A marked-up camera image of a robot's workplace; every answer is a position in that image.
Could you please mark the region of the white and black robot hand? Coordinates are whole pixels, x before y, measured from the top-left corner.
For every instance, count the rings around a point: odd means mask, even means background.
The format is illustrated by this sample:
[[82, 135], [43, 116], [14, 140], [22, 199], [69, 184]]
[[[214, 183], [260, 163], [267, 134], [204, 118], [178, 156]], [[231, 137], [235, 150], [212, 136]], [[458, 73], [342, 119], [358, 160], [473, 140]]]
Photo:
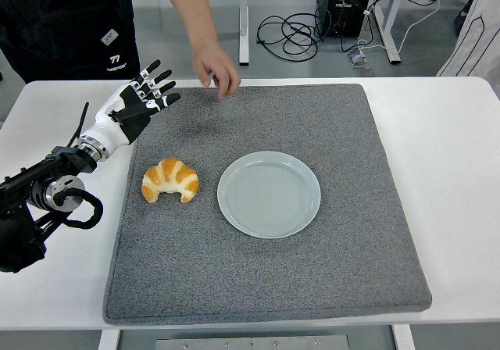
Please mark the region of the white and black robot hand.
[[151, 116], [180, 99], [171, 93], [176, 83], [160, 83], [172, 71], [166, 70], [154, 78], [149, 76], [161, 64], [156, 60], [137, 74], [130, 82], [121, 85], [97, 111], [95, 123], [77, 140], [77, 147], [95, 161], [104, 161], [123, 145], [132, 144], [148, 126]]

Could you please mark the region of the person's hand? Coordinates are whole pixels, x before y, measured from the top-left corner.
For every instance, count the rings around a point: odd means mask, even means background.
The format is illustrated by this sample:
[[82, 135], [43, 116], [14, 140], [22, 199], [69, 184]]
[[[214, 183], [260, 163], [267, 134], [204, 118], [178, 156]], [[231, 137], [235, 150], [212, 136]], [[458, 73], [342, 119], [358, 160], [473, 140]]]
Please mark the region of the person's hand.
[[192, 44], [192, 66], [204, 88], [214, 84], [218, 99], [234, 95], [241, 78], [229, 55], [217, 40], [202, 39]]

